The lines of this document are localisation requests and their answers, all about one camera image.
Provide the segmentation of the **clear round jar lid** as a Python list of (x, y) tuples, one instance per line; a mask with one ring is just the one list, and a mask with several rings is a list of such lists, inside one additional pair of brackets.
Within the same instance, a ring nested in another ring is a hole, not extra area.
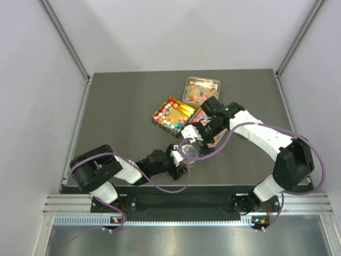
[(199, 156), (198, 150), (193, 145), (184, 145), (182, 146), (182, 150), (189, 157), (197, 158)]

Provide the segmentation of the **clear plastic jar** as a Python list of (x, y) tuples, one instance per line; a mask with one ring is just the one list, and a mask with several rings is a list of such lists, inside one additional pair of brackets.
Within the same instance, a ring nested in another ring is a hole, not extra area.
[[(184, 145), (182, 149), (183, 149), (183, 152), (189, 157), (192, 157), (192, 158), (199, 157), (198, 150), (193, 145)], [(196, 165), (196, 161), (192, 159), (187, 159), (187, 163), (189, 164), (190, 168), (193, 168)]]

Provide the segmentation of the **gold tin of star candies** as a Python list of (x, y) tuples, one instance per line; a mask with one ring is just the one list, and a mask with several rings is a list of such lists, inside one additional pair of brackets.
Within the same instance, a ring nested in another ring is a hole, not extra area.
[(152, 114), (151, 119), (156, 126), (178, 138), (195, 112), (195, 109), (187, 104), (174, 97), (168, 97)]

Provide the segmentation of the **gold tin of pastel gummies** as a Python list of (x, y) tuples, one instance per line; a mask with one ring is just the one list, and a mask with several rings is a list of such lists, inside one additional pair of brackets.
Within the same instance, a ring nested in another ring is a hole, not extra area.
[(221, 82), (216, 79), (190, 76), (187, 79), (182, 101), (198, 110), (208, 98), (219, 97)]

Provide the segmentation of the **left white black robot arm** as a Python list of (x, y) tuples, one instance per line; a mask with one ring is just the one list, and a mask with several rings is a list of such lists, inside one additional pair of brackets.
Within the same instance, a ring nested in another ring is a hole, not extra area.
[(154, 175), (168, 173), (178, 180), (188, 172), (190, 163), (177, 150), (178, 146), (171, 144), (166, 151), (156, 149), (142, 160), (134, 162), (115, 153), (105, 144), (71, 160), (70, 176), (81, 193), (93, 197), (96, 207), (111, 212), (123, 211), (125, 202), (110, 179), (141, 186)]

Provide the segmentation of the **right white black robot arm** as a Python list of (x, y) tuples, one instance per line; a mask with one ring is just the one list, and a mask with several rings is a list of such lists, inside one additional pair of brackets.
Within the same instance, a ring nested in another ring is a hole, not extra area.
[(213, 138), (227, 129), (246, 138), (264, 150), (273, 160), (274, 169), (247, 196), (249, 207), (261, 211), (268, 200), (283, 191), (292, 191), (313, 170), (314, 162), (310, 147), (298, 136), (290, 137), (253, 117), (245, 108), (235, 102), (227, 106), (210, 97), (202, 105), (210, 117), (203, 125), (195, 123), (202, 146), (213, 142)]

